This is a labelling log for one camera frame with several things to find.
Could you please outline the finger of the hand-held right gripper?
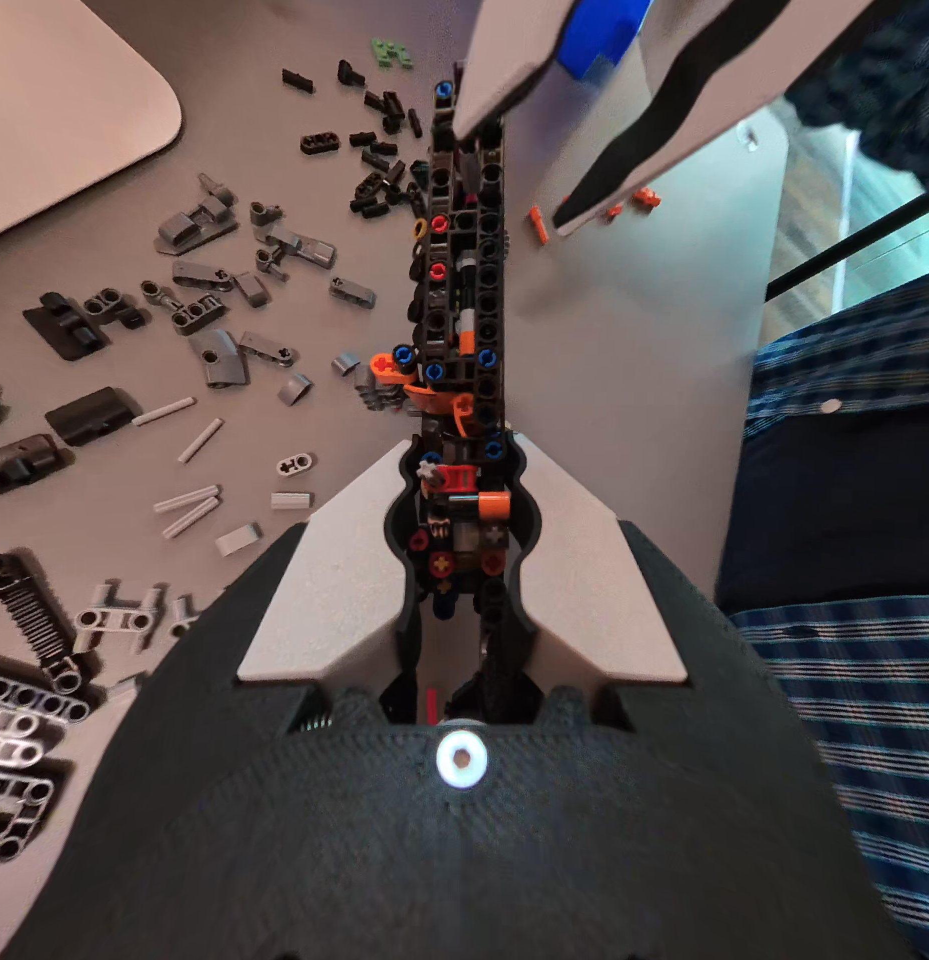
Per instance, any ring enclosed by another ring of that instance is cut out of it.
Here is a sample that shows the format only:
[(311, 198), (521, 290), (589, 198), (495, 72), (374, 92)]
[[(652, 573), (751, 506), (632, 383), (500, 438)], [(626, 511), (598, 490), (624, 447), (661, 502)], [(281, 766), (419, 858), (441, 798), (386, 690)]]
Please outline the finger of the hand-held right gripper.
[(582, 128), (580, 178), (554, 210), (568, 236), (775, 100), (873, 2), (652, 2), (637, 36), (646, 92), (615, 78)]
[(557, 54), (579, 1), (483, 1), (458, 87), (453, 130), (474, 138), (520, 102)]

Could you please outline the pile of lego beams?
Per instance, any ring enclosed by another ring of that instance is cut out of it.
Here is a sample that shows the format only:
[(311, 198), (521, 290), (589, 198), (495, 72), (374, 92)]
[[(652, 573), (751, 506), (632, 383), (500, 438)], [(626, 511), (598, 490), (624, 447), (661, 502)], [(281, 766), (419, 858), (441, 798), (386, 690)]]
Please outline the pile of lego beams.
[(18, 858), (58, 805), (70, 766), (53, 755), (96, 709), (0, 662), (0, 865)]

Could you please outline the black lego spring shock absorber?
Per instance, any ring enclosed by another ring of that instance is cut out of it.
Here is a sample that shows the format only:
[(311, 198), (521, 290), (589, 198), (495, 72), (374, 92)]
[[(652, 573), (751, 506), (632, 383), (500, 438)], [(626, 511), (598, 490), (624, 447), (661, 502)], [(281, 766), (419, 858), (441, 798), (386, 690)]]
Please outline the black lego spring shock absorber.
[(15, 623), (51, 689), (76, 693), (85, 682), (73, 639), (41, 583), (17, 554), (0, 554), (0, 603)]

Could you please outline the blue object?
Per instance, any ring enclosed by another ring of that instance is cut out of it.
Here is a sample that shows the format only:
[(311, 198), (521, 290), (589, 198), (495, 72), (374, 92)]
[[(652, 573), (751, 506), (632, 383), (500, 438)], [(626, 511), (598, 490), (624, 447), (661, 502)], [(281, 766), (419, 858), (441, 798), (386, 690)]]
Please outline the blue object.
[(639, 34), (652, 1), (579, 1), (571, 12), (555, 59), (577, 82), (599, 67), (618, 66)]

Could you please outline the black lego technic assembly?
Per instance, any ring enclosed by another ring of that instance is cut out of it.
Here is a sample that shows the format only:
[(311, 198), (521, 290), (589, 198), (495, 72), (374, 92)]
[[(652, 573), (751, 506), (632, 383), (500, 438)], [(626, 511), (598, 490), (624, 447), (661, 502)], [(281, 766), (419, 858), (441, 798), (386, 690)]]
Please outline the black lego technic assembly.
[(409, 342), (375, 355), (371, 371), (398, 388), (420, 420), (398, 461), (404, 487), (384, 535), (405, 576), (395, 622), (398, 676), (380, 698), (392, 722), (412, 723), (419, 693), (421, 604), (452, 618), (467, 596), (480, 618), (475, 675), (441, 718), (486, 724), (530, 721), (540, 691), (525, 675), (536, 629), (527, 621), (511, 546), (528, 546), (536, 507), (521, 483), (527, 460), (507, 426), (503, 125), (458, 137), (466, 65), (434, 87), (427, 176), (415, 223)]

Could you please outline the black metal table bar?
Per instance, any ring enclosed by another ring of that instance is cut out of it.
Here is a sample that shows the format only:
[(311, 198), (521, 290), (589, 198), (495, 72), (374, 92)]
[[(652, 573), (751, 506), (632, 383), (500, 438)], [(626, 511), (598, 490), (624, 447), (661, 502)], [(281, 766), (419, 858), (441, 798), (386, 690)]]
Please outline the black metal table bar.
[(764, 301), (766, 303), (770, 302), (928, 214), (929, 193), (910, 199), (876, 221), (849, 234), (832, 246), (800, 263), (792, 270), (788, 270), (771, 280), (766, 288)]

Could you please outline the light grey lego H connector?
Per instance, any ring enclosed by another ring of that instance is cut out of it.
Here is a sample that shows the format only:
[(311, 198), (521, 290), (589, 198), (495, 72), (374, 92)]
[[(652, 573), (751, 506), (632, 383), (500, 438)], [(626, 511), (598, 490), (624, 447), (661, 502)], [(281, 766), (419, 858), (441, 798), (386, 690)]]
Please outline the light grey lego H connector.
[(117, 582), (98, 585), (90, 603), (74, 616), (74, 654), (87, 654), (111, 635), (130, 640), (133, 653), (142, 653), (163, 618), (166, 589), (165, 584), (156, 584), (141, 601), (131, 604), (118, 598)]

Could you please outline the black lego connector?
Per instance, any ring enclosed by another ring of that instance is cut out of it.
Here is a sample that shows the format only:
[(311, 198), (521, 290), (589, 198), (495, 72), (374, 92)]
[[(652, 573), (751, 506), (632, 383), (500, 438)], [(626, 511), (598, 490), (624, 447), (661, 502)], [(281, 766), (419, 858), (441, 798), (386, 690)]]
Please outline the black lego connector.
[(0, 446), (0, 496), (31, 485), (66, 466), (61, 450), (46, 434)]

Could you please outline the white monitor stand base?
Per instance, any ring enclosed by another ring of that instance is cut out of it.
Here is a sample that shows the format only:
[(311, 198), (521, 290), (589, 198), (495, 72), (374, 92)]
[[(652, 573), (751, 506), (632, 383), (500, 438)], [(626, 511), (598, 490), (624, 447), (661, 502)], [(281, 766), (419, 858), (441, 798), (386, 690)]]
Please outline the white monitor stand base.
[(85, 3), (0, 1), (0, 234), (171, 144), (168, 81)]

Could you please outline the group of small black lego pieces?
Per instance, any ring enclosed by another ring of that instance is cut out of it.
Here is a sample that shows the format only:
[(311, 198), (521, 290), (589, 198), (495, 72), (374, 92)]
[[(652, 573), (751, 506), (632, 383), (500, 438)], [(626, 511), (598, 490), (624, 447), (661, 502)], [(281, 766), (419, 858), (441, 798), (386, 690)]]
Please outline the group of small black lego pieces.
[(426, 216), (430, 167), (424, 157), (423, 112), (390, 80), (381, 86), (349, 58), (334, 64), (330, 83), (284, 67), (282, 86), (309, 104), (327, 94), (327, 118), (307, 121), (298, 138), (306, 162), (340, 160), (345, 164), (347, 208), (364, 220), (383, 218), (394, 209), (410, 210), (420, 224)]

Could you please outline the blue plaid shirt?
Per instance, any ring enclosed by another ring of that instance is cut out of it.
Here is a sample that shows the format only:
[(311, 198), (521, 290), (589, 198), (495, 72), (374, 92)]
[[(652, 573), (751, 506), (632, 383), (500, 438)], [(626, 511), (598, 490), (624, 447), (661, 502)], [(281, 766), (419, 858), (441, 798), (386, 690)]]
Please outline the blue plaid shirt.
[(929, 958), (929, 273), (762, 347), (715, 604)]

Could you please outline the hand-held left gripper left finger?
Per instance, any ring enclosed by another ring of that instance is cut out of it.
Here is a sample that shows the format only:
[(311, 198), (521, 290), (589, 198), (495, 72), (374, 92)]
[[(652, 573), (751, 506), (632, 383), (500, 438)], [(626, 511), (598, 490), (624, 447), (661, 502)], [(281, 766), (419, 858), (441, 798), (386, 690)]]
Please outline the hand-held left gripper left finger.
[(406, 574), (385, 522), (405, 491), (399, 468), (410, 448), (399, 441), (312, 513), (238, 667), (241, 682), (386, 688), (399, 676)]

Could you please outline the light grey lego axle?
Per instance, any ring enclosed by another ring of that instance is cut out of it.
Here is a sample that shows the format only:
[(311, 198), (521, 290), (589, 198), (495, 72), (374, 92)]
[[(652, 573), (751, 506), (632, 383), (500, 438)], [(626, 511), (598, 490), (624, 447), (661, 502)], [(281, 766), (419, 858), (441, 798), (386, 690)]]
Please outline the light grey lego axle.
[(157, 515), (169, 514), (175, 511), (183, 510), (186, 507), (201, 504), (209, 498), (218, 498), (221, 494), (219, 485), (205, 486), (198, 489), (187, 491), (178, 496), (159, 501), (152, 506), (152, 510)]
[(218, 495), (209, 496), (197, 503), (191, 510), (183, 513), (182, 516), (171, 522), (162, 533), (162, 538), (166, 541), (172, 541), (193, 527), (200, 520), (207, 517), (213, 511), (221, 506), (221, 499)]
[(134, 426), (146, 426), (173, 414), (183, 412), (193, 407), (196, 403), (197, 399), (194, 396), (183, 397), (182, 399), (170, 402), (143, 414), (138, 414), (130, 422)]
[(221, 417), (215, 417), (210, 423), (205, 426), (198, 435), (184, 448), (184, 450), (177, 456), (176, 462), (181, 465), (186, 465), (190, 463), (194, 457), (202, 450), (202, 448), (215, 436), (215, 434), (222, 428), (224, 425), (224, 420)]

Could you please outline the black lego curved panel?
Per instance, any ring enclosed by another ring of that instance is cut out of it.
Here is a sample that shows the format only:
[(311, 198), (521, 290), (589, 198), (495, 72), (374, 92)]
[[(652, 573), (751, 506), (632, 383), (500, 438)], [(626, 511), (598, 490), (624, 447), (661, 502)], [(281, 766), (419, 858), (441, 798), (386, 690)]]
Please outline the black lego curved panel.
[(130, 425), (139, 413), (125, 391), (107, 386), (59, 405), (43, 417), (64, 445), (79, 449)]

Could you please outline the person's right forearm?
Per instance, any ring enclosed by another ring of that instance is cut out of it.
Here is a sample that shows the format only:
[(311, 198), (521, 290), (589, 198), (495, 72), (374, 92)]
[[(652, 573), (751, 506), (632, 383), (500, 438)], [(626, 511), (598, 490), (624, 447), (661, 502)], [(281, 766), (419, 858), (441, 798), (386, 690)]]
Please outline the person's right forearm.
[(902, 2), (847, 34), (784, 93), (808, 128), (858, 133), (864, 157), (929, 193), (929, 1)]

